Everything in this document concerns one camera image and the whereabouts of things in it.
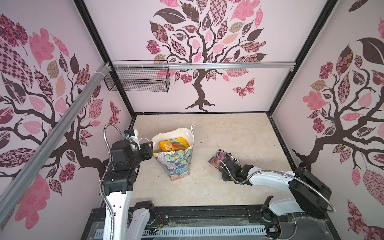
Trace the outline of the purple Fox's candy bag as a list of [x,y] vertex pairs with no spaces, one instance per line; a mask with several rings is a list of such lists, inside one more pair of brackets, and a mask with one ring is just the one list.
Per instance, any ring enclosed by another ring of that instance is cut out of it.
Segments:
[[219,155],[213,156],[208,163],[211,164],[214,168],[216,168],[219,172],[222,172],[223,163],[222,161],[227,157],[231,156],[231,154],[226,154],[224,151],[219,150]]

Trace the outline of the floral white paper bag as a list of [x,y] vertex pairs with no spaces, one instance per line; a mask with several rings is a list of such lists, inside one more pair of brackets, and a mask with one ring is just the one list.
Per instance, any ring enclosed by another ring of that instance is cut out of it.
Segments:
[[[195,123],[192,123],[190,128],[178,128],[176,130],[157,134],[152,138],[153,157],[162,166],[165,173],[172,181],[177,181],[186,178],[190,175],[191,161],[193,157],[193,147],[195,136],[193,129]],[[190,147],[183,151],[162,152],[159,142],[176,138],[185,138]]]

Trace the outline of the yellow snack bag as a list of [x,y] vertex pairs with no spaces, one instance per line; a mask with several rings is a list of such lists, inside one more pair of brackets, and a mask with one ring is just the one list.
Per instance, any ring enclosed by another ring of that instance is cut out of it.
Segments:
[[190,147],[185,138],[176,138],[166,141],[160,141],[159,146],[162,152],[183,151]]

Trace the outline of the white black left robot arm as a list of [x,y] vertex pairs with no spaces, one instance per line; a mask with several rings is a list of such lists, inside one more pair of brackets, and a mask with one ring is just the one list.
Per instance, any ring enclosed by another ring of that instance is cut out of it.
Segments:
[[110,150],[111,166],[103,179],[102,197],[106,203],[104,240],[140,240],[145,227],[153,215],[151,201],[138,202],[129,220],[129,205],[138,177],[140,163],[153,156],[153,143],[138,145],[122,140],[114,143]]

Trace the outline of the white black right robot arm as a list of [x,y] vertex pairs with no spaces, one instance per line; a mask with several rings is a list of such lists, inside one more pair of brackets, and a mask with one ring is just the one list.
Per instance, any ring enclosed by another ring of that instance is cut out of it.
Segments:
[[328,212],[336,212],[330,202],[331,189],[304,168],[288,172],[263,170],[252,165],[241,166],[231,155],[224,157],[220,162],[225,182],[265,186],[287,193],[266,199],[263,206],[265,209],[262,210],[265,219],[295,213],[307,213],[313,218],[324,219]]

